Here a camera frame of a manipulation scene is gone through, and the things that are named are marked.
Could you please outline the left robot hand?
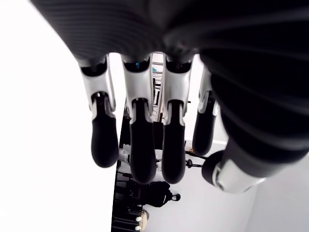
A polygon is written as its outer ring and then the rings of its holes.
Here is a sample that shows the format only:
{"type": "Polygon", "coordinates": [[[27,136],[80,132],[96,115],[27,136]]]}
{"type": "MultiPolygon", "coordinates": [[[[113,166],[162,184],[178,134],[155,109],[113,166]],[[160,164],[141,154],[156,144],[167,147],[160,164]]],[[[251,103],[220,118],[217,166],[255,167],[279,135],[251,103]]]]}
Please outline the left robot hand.
{"type": "Polygon", "coordinates": [[[184,174],[184,121],[194,55],[204,65],[193,150],[210,148],[216,111],[228,134],[202,175],[241,193],[309,151],[309,3],[306,0],[35,0],[77,60],[92,111],[96,165],[118,159],[110,53],[122,58],[135,180],[155,176],[152,54],[164,56],[162,174],[184,174]]]}

